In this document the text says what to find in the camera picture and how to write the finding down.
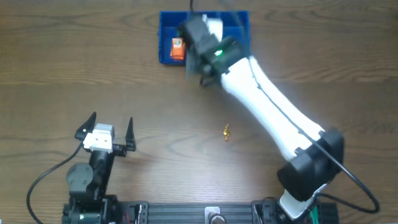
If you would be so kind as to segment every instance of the wood grain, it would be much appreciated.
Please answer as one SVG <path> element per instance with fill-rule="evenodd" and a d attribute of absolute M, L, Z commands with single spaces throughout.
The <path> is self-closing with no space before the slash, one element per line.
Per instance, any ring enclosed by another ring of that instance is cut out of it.
<path fill-rule="evenodd" d="M 346 138 L 345 165 L 377 196 L 381 213 L 339 206 L 341 223 L 398 222 L 398 2 L 241 0 L 252 51 L 289 99 Z M 195 1 L 198 10 L 223 10 Z M 73 134 L 97 111 L 122 142 L 130 116 L 138 150 L 117 158 L 108 193 L 149 202 L 250 202 L 280 196 L 284 164 L 271 137 L 219 87 L 202 89 L 182 67 L 159 63 L 160 10 L 179 0 L 0 2 L 0 219 L 33 223 L 25 196 L 77 147 Z M 231 140 L 222 130 L 230 124 Z M 60 223 L 66 172 L 34 190 L 45 223 Z M 369 200 L 340 174 L 327 192 Z"/>

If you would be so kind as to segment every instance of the green light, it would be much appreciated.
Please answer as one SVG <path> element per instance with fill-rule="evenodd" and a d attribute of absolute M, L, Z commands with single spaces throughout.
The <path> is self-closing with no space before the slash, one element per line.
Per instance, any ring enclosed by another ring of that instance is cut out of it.
<path fill-rule="evenodd" d="M 219 56 L 219 55 L 221 55 L 223 53 L 223 50 L 217 50 L 215 53 L 214 53 L 214 55 L 215 56 Z"/>

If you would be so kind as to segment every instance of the wooden table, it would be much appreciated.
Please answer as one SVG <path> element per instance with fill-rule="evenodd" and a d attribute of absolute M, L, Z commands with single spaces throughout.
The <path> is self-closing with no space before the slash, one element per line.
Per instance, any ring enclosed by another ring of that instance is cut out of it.
<path fill-rule="evenodd" d="M 381 212 L 340 206 L 341 223 L 398 221 L 398 3 L 393 0 L 230 1 L 250 11 L 252 51 L 309 118 L 345 135 L 345 165 Z M 149 202 L 250 202 L 280 196 L 284 165 L 271 137 L 218 86 L 202 89 L 158 59 L 160 10 L 188 1 L 0 2 L 0 219 L 32 223 L 31 183 L 77 147 L 96 111 L 122 143 L 130 116 L 138 150 L 116 158 L 108 193 Z M 196 1 L 198 10 L 223 10 Z M 223 129 L 230 124 L 231 140 Z M 32 206 L 60 223 L 67 170 L 41 181 Z M 344 174 L 328 193 L 370 207 Z"/>

